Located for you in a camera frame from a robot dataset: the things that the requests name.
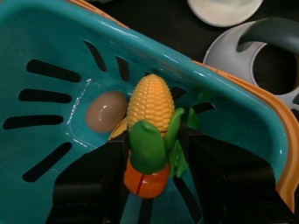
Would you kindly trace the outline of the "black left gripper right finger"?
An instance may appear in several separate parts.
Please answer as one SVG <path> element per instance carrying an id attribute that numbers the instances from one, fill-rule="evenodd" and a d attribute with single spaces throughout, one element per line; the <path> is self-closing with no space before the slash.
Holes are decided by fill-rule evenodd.
<path id="1" fill-rule="evenodd" d="M 260 156 L 188 127 L 180 128 L 179 137 L 204 224 L 295 223 L 272 167 Z"/>

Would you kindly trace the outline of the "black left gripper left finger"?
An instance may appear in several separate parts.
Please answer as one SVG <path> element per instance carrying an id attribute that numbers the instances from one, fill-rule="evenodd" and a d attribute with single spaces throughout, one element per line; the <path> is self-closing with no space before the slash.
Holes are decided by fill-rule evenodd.
<path id="1" fill-rule="evenodd" d="M 124 131 L 65 168 L 55 180 L 45 224 L 120 224 L 127 145 Z"/>

